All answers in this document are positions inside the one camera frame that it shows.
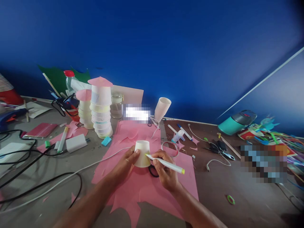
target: gray table surface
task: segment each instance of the gray table surface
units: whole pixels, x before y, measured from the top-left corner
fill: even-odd
[[[37,103],[51,107],[46,103]],[[35,119],[30,119],[29,123],[26,122],[25,117],[20,117],[14,123],[9,124],[9,130],[21,129],[23,131],[30,131],[40,123],[60,125],[65,122],[70,123],[70,121],[71,119],[69,117],[62,117],[56,110],[50,110]],[[111,122],[113,130],[115,131],[117,120],[112,119]],[[160,127],[161,137],[166,138],[163,123],[161,123]],[[63,130],[63,127],[60,128],[58,126],[46,139],[38,140],[38,146],[43,144],[45,140],[50,140],[50,136],[55,137],[56,135],[61,134]],[[57,175],[65,172],[77,171],[101,160],[111,144],[108,144],[106,147],[102,146],[100,144],[102,139],[98,138],[94,129],[89,130],[86,138],[90,138],[91,140],[88,143],[88,146],[79,149],[72,154],[67,153],[58,157],[42,157],[17,179],[1,189],[3,197],[6,199],[14,197]],[[24,143],[25,141],[19,139],[18,133],[14,133],[11,134],[9,138],[3,140],[0,147],[3,148],[11,142]],[[1,178],[0,184],[18,173],[22,167],[26,166],[26,164],[31,162],[37,156],[38,154],[33,152],[30,159],[16,166],[16,170],[12,169],[11,172]],[[94,185],[91,184],[91,180],[94,176],[96,167],[97,164],[80,172],[83,178],[83,188],[80,197],[84,196],[94,187]],[[35,198],[54,186],[58,181],[53,181],[52,183],[49,183],[29,195],[13,201],[12,203],[3,204],[0,211],[13,208]],[[40,199],[15,211],[0,215],[0,227],[52,227],[58,218],[70,206],[71,193],[73,192],[74,195],[77,194],[79,184],[79,178],[76,176],[72,177]],[[178,219],[159,208],[144,202],[138,204],[141,208],[141,214],[137,227],[186,227],[185,221]],[[94,227],[131,227],[129,215],[124,209],[119,208],[110,214],[111,208],[112,206],[107,206],[102,211]]]

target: table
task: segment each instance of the table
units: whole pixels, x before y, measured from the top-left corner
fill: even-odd
[[[43,106],[49,104],[38,102]],[[9,125],[9,129],[22,129],[29,131],[40,123],[62,124],[69,123],[69,117],[62,117],[56,110],[50,110],[47,113],[40,115],[35,119],[26,122],[26,117],[18,118],[18,121]],[[113,130],[115,130],[117,120],[112,119]],[[170,140],[173,132],[168,128],[168,124],[178,129],[176,123],[190,134],[187,122],[182,121],[165,121],[161,122],[161,138]],[[192,131],[200,138],[207,137],[209,140],[216,139],[216,126],[191,123]],[[63,127],[57,127],[50,136],[56,136],[63,132]],[[101,160],[106,153],[110,144],[103,147],[101,139],[99,139],[94,130],[89,130],[86,138],[90,138],[91,142],[88,146],[75,151],[72,154],[65,154],[56,158],[42,157],[37,163],[32,165],[16,180],[1,189],[5,198],[11,198],[19,195],[32,187],[43,183],[44,181],[65,172],[74,172],[85,166],[88,166],[98,160]],[[239,145],[244,144],[244,141],[237,136],[226,136],[225,139],[236,149]],[[43,144],[44,140],[39,140],[38,145]],[[18,138],[18,134],[14,133],[9,138],[1,142],[0,146],[4,147],[10,142],[24,141]],[[220,159],[216,154],[212,154],[208,150],[203,149],[207,143],[199,142],[198,151],[192,150],[189,147],[194,147],[193,142],[186,138],[183,142],[184,149],[189,155],[195,155],[195,176],[199,193],[199,200],[211,212],[213,212],[220,220],[228,227],[287,227],[280,216],[284,214],[296,214],[297,210],[283,195],[280,189],[274,184],[257,184],[249,173],[242,172],[240,162],[231,162],[231,167],[224,166],[217,162],[210,163],[210,172],[206,171],[206,164],[210,159]],[[5,177],[0,179],[0,183],[14,176],[22,167],[35,159],[38,154],[33,153],[31,159],[28,159],[25,164],[18,167],[17,170],[11,171]],[[94,175],[94,170],[97,164],[82,171],[83,189],[80,197],[84,196],[90,189],[94,187],[91,180]],[[42,194],[57,182],[54,181],[31,194],[22,197],[10,204],[4,204],[0,211],[6,208],[12,208],[20,205],[28,200]],[[292,185],[288,188],[296,193]],[[79,179],[75,176],[67,182],[61,184],[56,189],[48,193],[46,196],[10,213],[0,215],[1,227],[52,227],[56,220],[67,210],[71,204],[71,193],[77,194],[79,189]],[[225,195],[230,194],[236,201],[236,205],[230,205]],[[162,211],[148,203],[139,203],[141,207],[141,215],[137,227],[191,227],[185,221],[178,219],[171,214]],[[130,227],[130,219],[126,211],[117,209],[109,214],[111,206],[107,206],[94,227]]]

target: glass jar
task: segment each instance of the glass jar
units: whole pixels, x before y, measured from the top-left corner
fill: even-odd
[[[114,119],[120,119],[123,117],[123,100],[124,96],[119,92],[113,92],[112,104],[110,105],[110,113]]]

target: striped cloth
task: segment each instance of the striped cloth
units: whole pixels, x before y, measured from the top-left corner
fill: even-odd
[[[14,87],[5,77],[0,74],[0,92],[12,90]]]

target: pixelated blur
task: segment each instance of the pixelated blur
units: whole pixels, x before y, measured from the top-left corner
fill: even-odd
[[[123,108],[123,120],[134,120],[140,124],[149,124],[150,107],[146,104],[126,104]]]
[[[241,166],[260,183],[287,182],[287,146],[241,146]]]

